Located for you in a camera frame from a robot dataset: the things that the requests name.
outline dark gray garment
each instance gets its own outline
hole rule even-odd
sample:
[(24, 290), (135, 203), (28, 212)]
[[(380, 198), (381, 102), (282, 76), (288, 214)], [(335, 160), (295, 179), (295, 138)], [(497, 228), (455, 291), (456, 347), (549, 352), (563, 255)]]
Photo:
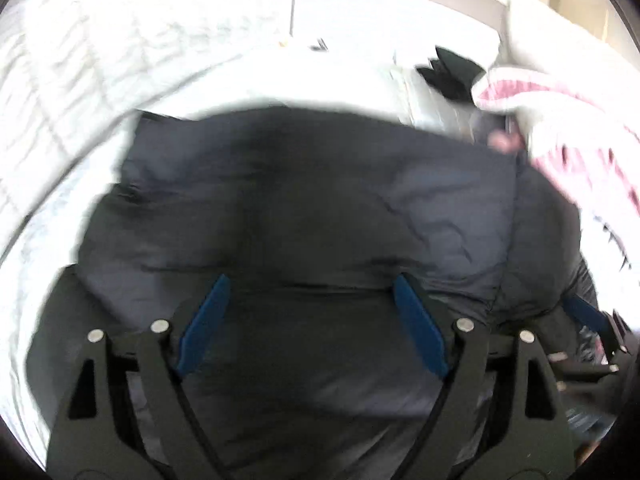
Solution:
[(440, 390), (392, 280), (496, 329), (551, 316), (550, 344), (575, 354), (558, 305), (579, 236), (541, 174), (483, 146), (284, 107), (145, 114), (46, 304), (30, 385), (51, 422), (88, 330), (145, 329), (224, 271), (228, 314), (185, 383), (222, 460), (240, 479), (388, 479)]

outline white quilted fabric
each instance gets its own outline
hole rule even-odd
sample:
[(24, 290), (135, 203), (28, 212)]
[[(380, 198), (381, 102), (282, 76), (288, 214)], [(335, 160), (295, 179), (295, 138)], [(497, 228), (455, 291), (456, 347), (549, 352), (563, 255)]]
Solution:
[[(113, 181), (130, 111), (258, 44), (275, 44), (281, 22), (273, 0), (10, 0), (0, 14), (0, 254), (15, 243), (0, 260), (0, 415), (41, 464), (47, 429), (23, 365), (54, 279), (38, 270), (69, 263), (78, 217)], [(76, 186), (65, 193), (74, 182), (67, 179), (12, 240), (69, 168), (110, 137), (116, 145), (99, 150), (112, 153), (94, 179), (80, 181), (75, 171)], [(74, 202), (72, 190), (82, 200)]]

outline pink and white fabric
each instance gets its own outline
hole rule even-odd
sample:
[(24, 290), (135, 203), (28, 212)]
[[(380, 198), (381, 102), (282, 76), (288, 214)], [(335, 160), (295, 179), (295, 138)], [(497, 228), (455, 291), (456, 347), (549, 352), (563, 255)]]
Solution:
[(640, 140), (618, 110), (524, 68), (489, 70), (472, 95), (483, 110), (516, 114), (533, 166), (601, 218), (640, 269)]

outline black fabric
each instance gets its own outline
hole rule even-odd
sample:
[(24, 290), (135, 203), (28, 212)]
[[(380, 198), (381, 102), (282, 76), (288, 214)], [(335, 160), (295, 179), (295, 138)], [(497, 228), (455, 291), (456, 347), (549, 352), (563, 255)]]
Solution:
[(473, 103), (471, 87), (484, 69), (473, 61), (458, 54), (436, 47), (438, 59), (431, 59), (431, 67), (417, 66), (422, 78), (452, 101)]
[(579, 233), (542, 175), (483, 146), (283, 107), (145, 114), (47, 301), (28, 378), (50, 423), (88, 330), (145, 329), (223, 270), (228, 314), (185, 382), (223, 461), (240, 479), (386, 480), (440, 390), (393, 279), (410, 272), (453, 316), (496, 329), (552, 316), (548, 344), (575, 354), (558, 306)]

